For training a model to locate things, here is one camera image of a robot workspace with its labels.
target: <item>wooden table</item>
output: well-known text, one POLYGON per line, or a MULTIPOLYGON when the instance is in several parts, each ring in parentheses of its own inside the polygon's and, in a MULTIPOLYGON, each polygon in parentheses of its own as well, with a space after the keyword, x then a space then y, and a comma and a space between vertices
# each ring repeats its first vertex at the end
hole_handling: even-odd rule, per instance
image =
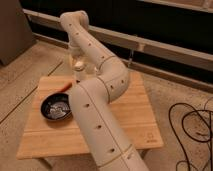
MULTIPOLYGON (((41 158, 89 153, 87 144, 72 117, 50 122, 45 120, 40 112, 42 101, 70 81, 75 80, 70 76, 50 76, 40 79, 18 149, 18 159, 40 158, 40 161, 48 166, 41 158)), ((109 106, 137 149, 163 146, 139 73, 131 72, 128 90, 109 106)))

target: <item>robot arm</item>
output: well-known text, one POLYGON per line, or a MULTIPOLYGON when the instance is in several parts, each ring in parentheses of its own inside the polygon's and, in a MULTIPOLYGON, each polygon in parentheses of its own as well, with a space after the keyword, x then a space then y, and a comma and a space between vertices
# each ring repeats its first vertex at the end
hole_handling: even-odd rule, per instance
POLYGON ((87 32, 89 22, 84 11, 64 13, 60 19, 68 33, 72 55, 81 55, 83 51, 101 73, 81 81, 69 92, 73 116, 99 170, 147 171, 108 107, 109 102, 128 88, 128 70, 114 53, 87 32))

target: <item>table leg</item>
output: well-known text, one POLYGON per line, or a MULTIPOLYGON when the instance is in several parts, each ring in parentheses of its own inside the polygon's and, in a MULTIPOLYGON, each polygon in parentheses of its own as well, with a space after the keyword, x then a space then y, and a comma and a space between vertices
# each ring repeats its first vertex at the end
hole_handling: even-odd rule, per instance
POLYGON ((141 158, 144 159, 146 154, 148 153, 149 149, 145 149, 141 151, 141 158))
POLYGON ((44 158, 37 158, 37 160, 47 169, 47 170, 52 170, 51 164, 45 160, 44 158))

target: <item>concrete floor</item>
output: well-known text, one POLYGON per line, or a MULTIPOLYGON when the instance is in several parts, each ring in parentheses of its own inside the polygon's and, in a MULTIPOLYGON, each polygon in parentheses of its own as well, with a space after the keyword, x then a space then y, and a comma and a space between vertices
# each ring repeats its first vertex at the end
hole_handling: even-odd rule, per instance
MULTIPOLYGON (((50 53, 56 53, 63 60, 63 63, 52 72, 51 75, 72 74, 68 61, 68 52, 62 48, 43 43, 44 47, 52 49, 50 53)), ((152 149, 145 157, 145 162, 151 171, 172 171, 175 170, 177 161, 184 159, 180 146, 178 145, 168 122, 168 109, 177 102, 187 102, 196 108, 201 108, 205 101, 212 97, 212 94, 170 82, 158 77, 142 73, 144 86, 147 90, 152 104, 161 135, 164 140, 164 147, 152 149)), ((17 160, 16 152, 22 136, 27 115, 31 107, 35 91, 27 95, 24 100, 4 119, 0 124, 0 171, 45 171, 46 169, 34 159, 17 160)), ((185 109, 178 109, 174 115, 179 116, 185 109)), ((201 168, 208 159, 206 146, 193 144, 187 139, 184 143, 190 148, 190 156, 193 163, 201 168)), ((93 171, 97 170, 91 155, 51 157, 48 161, 53 165, 54 171, 93 171)))

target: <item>power cord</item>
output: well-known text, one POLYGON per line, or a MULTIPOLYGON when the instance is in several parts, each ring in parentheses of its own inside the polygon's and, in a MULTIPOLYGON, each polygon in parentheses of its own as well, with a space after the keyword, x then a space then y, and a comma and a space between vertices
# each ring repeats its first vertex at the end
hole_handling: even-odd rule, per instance
POLYGON ((173 122, 172 122, 172 111, 174 108, 176 108, 177 106, 184 106, 184 107, 187 107, 190 109, 189 112, 185 113, 182 118, 181 118, 181 127, 184 131, 184 133, 187 135, 187 137, 189 137, 191 140, 195 141, 195 142, 198 142, 198 143, 206 143, 207 146, 208 146, 208 149, 209 149, 209 153, 210 153, 210 157, 209 157, 209 160, 205 163, 204 167, 202 168, 202 171, 205 171, 207 166, 209 165, 209 162, 210 162, 210 168, 211 168, 211 171, 213 171, 213 161, 212 161, 212 122, 211 122, 211 117, 212 117, 212 114, 213 114, 213 111, 211 110, 208 110, 206 109, 206 106, 207 104, 213 100, 213 97, 211 97, 210 99, 208 99, 205 104, 204 104, 204 108, 203 109, 195 109, 192 105, 188 104, 188 103, 176 103, 174 105, 172 105, 169 109, 169 112, 168 112, 168 117, 169 117, 169 123, 170 123, 170 126, 172 128, 172 131, 177 139, 177 141, 179 142, 181 148, 182 148, 182 151, 184 153, 184 156, 185 156, 185 160, 181 160, 181 161, 178 161, 176 163, 176 171, 178 171, 178 166, 181 164, 181 163, 186 163, 187 164, 187 168, 188 168, 188 171, 191 171, 191 169, 193 168, 194 170, 196 171, 199 171, 199 169, 190 162, 189 160, 189 157, 188 157, 188 154, 187 154, 187 151, 182 143, 182 141, 180 140, 178 134, 177 134, 177 131, 175 130, 174 128, 174 125, 173 125, 173 122), (206 117, 204 117, 202 114, 208 114, 208 120, 209 122, 206 121, 206 117), (196 132, 196 135, 199 136, 199 137, 202 137, 202 139, 198 139, 197 137, 194 137, 193 135, 191 135, 187 129, 186 129, 186 119, 190 119, 190 117, 192 116, 197 116, 199 117, 200 119, 200 122, 202 122, 208 129, 208 133, 207 134, 203 134, 203 133, 200 133, 200 132, 196 132))

